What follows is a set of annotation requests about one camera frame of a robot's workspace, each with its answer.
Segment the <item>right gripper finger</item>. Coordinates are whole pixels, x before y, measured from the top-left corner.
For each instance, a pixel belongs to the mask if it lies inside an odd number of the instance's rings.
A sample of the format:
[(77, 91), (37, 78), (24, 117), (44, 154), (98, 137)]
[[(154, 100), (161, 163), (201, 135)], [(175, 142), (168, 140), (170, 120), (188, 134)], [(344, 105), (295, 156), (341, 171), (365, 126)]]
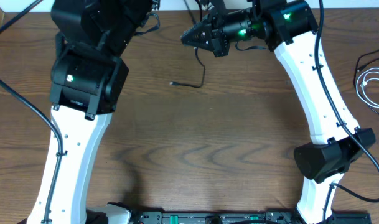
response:
[(190, 29), (186, 30), (182, 35), (183, 36), (193, 36), (193, 35), (207, 35), (207, 24), (204, 22), (198, 22), (194, 24)]
[(206, 31), (187, 30), (181, 35), (180, 39), (184, 45), (214, 51), (212, 37)]

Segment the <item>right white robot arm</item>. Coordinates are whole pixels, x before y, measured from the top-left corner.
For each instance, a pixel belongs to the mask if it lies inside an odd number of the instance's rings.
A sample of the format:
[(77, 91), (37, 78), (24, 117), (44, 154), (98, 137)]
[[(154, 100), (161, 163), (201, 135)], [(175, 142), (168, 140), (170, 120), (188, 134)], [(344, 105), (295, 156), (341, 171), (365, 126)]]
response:
[(337, 184), (375, 143), (375, 135), (361, 128), (347, 109), (326, 64), (308, 3), (253, 1), (250, 8), (235, 12), (228, 12), (223, 1), (212, 6), (182, 34), (182, 43), (222, 57), (232, 42), (264, 40), (289, 75), (306, 115), (311, 141), (294, 150), (304, 176), (294, 222), (369, 223), (366, 213), (334, 213), (331, 208)]

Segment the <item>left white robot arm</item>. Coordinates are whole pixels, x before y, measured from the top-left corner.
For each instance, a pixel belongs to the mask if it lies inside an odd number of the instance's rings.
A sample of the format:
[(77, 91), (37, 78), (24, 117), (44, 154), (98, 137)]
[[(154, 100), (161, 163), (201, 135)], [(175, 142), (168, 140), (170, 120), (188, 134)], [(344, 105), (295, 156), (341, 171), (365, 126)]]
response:
[(128, 67), (121, 54), (159, 1), (55, 1), (59, 32), (51, 71), (51, 120), (56, 132), (27, 223), (129, 223), (119, 203), (87, 208), (101, 139), (116, 110)]

